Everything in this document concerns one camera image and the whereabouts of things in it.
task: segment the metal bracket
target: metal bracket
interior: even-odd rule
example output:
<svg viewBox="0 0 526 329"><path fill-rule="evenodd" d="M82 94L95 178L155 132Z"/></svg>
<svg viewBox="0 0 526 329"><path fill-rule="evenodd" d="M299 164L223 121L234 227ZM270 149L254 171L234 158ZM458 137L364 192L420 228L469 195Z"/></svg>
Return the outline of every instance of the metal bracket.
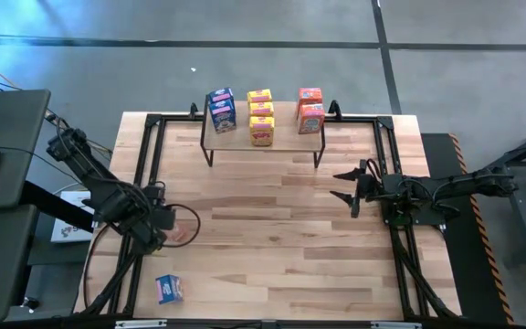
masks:
<svg viewBox="0 0 526 329"><path fill-rule="evenodd" d="M153 127L160 119L162 119L161 114L147 114L145 117L145 127Z"/></svg>
<svg viewBox="0 0 526 329"><path fill-rule="evenodd" d="M165 328L167 322L167 319L118 321L115 323L115 329Z"/></svg>
<svg viewBox="0 0 526 329"><path fill-rule="evenodd" d="M396 322L371 322L373 329L421 329L421 324L416 323L396 323Z"/></svg>
<svg viewBox="0 0 526 329"><path fill-rule="evenodd" d="M394 129L394 125L393 125L393 118L390 117L390 116L378 116L376 117L376 120L381 123L383 125L384 128L386 129L389 129L389 130L393 130Z"/></svg>
<svg viewBox="0 0 526 329"><path fill-rule="evenodd" d="M196 106L196 103L192 103L192 105L190 105L190 120L194 120L196 118L197 112L198 107Z"/></svg>
<svg viewBox="0 0 526 329"><path fill-rule="evenodd" d="M336 113L336 121L341 121L342 120L342 112L340 111L340 105L338 104L338 102L336 100L332 100L332 102L330 103L330 108L328 109L328 113L332 114L332 113Z"/></svg>

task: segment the yellow cereal box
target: yellow cereal box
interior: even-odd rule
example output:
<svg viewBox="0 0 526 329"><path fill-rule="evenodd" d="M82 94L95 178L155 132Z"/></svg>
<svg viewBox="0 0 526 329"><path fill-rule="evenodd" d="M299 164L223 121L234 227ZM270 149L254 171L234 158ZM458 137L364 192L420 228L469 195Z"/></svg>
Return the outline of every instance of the yellow cereal box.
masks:
<svg viewBox="0 0 526 329"><path fill-rule="evenodd" d="M273 117L251 117L249 122L253 145L270 146L273 143L275 119Z"/></svg>
<svg viewBox="0 0 526 329"><path fill-rule="evenodd" d="M273 103L270 101L248 104L250 116L273 116Z"/></svg>
<svg viewBox="0 0 526 329"><path fill-rule="evenodd" d="M255 90L247 93L248 102L273 101L271 99L271 90Z"/></svg>

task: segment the wooden tabletop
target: wooden tabletop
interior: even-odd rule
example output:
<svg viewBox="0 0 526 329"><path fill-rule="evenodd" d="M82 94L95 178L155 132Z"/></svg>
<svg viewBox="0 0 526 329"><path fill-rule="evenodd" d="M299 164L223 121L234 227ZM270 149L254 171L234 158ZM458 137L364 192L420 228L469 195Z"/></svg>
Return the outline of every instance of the wooden tabletop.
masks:
<svg viewBox="0 0 526 329"><path fill-rule="evenodd" d="M110 165L122 180L133 179L146 114L123 114ZM428 175L416 117L393 118L404 173ZM159 179L167 184L167 202L196 209L203 229L187 247L144 257L135 317L403 318L391 241L378 203L363 203L360 217L350 218L348 207L329 194L331 189L352 193L353 182L331 176L352 170L362 158L376 157L370 125L327 123L318 169L310 165L312 154L225 151L217 152L216 166L209 167L199 146L201 128L200 122L167 123ZM195 227L187 211L179 211L178 217L180 225ZM446 305L460 313L442 236L416 227L416 240L425 277ZM114 272L120 243L109 232L94 253L91 299ZM155 278L165 274L182 279L183 302L158 305ZM125 282L120 309L129 277ZM413 282L408 284L418 310ZM81 298L75 311L82 309Z"/></svg>
<svg viewBox="0 0 526 329"><path fill-rule="evenodd" d="M298 134L296 103L293 101L274 101L275 129L273 144L254 146L250 139L248 108L246 101L235 101L237 128L226 133L216 133L210 113L206 115L205 149L228 151L288 151L314 152L321 149L319 133Z"/></svg>

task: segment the orange and black hazard tape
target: orange and black hazard tape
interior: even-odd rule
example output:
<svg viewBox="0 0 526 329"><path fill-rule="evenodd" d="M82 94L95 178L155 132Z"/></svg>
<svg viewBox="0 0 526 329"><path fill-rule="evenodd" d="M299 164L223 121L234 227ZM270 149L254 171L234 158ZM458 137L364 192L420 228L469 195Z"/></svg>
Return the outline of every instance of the orange and black hazard tape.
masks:
<svg viewBox="0 0 526 329"><path fill-rule="evenodd" d="M462 150L460 149L458 138L454 134L449 135L452 138L452 141L454 142L454 147L456 148L456 155L458 156L458 162L460 163L460 168L462 169L462 173L467 173L468 170L466 168L466 164L464 163L464 157L462 156ZM489 265L490 265L490 271L492 272L492 276L494 277L494 284L497 286L497 290L499 291L499 297L502 301L502 309L504 310L504 313L507 317L507 323L508 324L515 324L514 320L512 319L512 314L510 313L510 307L509 302L507 300L507 294L504 292L504 287L502 286L502 280L500 279L499 274L499 268L497 267L497 263L494 260L494 254L492 253L492 248L490 247L489 243L489 235L486 232L486 227L484 226L484 222L482 221L482 217L480 216L480 208L479 203L476 201L476 198L474 196L470 196L470 203L472 204L472 210L474 211L474 217L476 218L476 222L479 226L479 233L480 233L480 239L482 240L482 243L484 244L484 250L486 251L486 256L489 259Z"/></svg>

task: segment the white paper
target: white paper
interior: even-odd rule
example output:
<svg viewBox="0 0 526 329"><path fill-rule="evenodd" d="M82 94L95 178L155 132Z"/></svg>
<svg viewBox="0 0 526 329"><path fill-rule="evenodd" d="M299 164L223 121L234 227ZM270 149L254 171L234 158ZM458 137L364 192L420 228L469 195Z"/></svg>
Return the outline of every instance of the white paper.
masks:
<svg viewBox="0 0 526 329"><path fill-rule="evenodd" d="M90 198L89 191L64 191L60 194L60 198L73 204L76 207L81 207L83 210L94 214L94 209L86 207L82 204L82 200ZM97 223L93 222L93 227L97 227ZM51 242L62 243L62 242L78 242L78 241L90 241L92 234L85 231L84 229L73 227L67 224L64 220L56 218L54 228L52 229Z"/></svg>

